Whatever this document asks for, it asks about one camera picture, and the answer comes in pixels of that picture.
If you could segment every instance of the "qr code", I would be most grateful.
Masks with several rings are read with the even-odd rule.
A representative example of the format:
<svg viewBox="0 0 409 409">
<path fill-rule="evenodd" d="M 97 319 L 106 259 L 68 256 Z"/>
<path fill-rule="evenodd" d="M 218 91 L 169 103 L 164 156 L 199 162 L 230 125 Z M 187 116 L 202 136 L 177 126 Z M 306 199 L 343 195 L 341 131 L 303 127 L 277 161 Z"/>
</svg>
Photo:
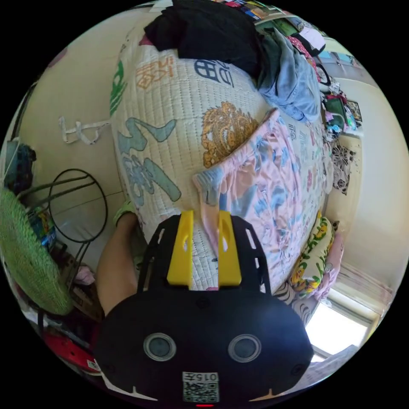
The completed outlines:
<svg viewBox="0 0 409 409">
<path fill-rule="evenodd" d="M 194 403 L 219 402 L 217 373 L 183 372 L 183 400 Z"/>
</svg>

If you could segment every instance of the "yellow patterned pillow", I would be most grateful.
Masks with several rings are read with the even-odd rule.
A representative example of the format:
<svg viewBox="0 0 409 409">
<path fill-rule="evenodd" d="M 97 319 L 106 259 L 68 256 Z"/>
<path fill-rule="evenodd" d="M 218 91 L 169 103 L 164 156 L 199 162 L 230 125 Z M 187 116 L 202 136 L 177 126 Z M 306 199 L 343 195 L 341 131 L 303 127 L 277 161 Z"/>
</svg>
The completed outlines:
<svg viewBox="0 0 409 409">
<path fill-rule="evenodd" d="M 290 285 L 298 297 L 309 297 L 320 285 L 324 274 L 325 260 L 334 241 L 331 222 L 318 212 L 295 268 L 290 277 Z"/>
</svg>

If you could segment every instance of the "cardboard box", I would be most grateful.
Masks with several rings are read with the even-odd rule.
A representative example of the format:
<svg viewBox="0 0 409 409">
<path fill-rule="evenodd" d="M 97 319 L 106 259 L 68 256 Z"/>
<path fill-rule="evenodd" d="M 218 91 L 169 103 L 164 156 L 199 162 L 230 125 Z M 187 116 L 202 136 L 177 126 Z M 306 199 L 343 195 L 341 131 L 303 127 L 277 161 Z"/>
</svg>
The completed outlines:
<svg viewBox="0 0 409 409">
<path fill-rule="evenodd" d="M 104 311 L 99 303 L 95 283 L 88 285 L 86 292 L 74 284 L 71 288 L 70 295 L 75 308 L 98 323 L 102 321 Z"/>
<path fill-rule="evenodd" d="M 61 281 L 69 288 L 74 307 L 94 321 L 101 322 L 104 312 L 98 299 L 95 283 L 91 285 L 77 285 L 74 283 L 78 263 L 70 253 L 66 251 L 59 253 L 56 261 L 60 267 Z"/>
</svg>

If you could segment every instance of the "white wall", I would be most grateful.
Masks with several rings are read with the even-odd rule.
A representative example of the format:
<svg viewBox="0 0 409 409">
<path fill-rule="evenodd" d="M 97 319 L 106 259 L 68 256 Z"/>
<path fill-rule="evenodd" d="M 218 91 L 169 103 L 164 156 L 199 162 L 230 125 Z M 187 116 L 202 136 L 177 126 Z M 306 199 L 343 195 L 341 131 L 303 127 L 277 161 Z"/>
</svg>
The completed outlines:
<svg viewBox="0 0 409 409">
<path fill-rule="evenodd" d="M 400 125 L 379 88 L 337 78 L 359 103 L 362 186 L 343 260 L 397 289 L 409 257 L 409 153 Z"/>
</svg>

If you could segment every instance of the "green fan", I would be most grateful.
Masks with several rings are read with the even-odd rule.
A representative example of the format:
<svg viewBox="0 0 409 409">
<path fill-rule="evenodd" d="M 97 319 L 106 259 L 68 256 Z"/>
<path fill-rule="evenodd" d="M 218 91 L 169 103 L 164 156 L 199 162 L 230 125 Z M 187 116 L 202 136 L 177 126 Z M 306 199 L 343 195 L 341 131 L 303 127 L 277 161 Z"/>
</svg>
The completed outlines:
<svg viewBox="0 0 409 409">
<path fill-rule="evenodd" d="M 0 248 L 10 275 L 40 308 L 66 315 L 72 308 L 60 271 L 35 235 L 25 207 L 7 189 L 0 190 Z"/>
</svg>

